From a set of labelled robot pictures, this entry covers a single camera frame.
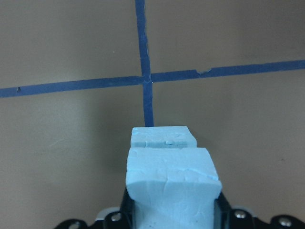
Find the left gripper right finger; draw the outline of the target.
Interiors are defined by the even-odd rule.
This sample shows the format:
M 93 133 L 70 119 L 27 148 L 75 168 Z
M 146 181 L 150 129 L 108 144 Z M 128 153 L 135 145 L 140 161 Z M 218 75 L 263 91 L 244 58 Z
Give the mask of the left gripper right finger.
M 228 228 L 228 215 L 231 210 L 231 205 L 221 191 L 219 197 L 214 200 L 213 229 Z

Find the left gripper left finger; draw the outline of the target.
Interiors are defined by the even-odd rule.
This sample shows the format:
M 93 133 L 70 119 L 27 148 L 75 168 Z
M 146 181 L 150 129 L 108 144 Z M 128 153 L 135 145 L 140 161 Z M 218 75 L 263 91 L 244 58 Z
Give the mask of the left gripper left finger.
M 130 228 L 133 229 L 134 200 L 131 199 L 127 191 L 127 188 L 125 188 L 123 193 L 123 197 L 120 205 L 120 211 L 126 215 Z

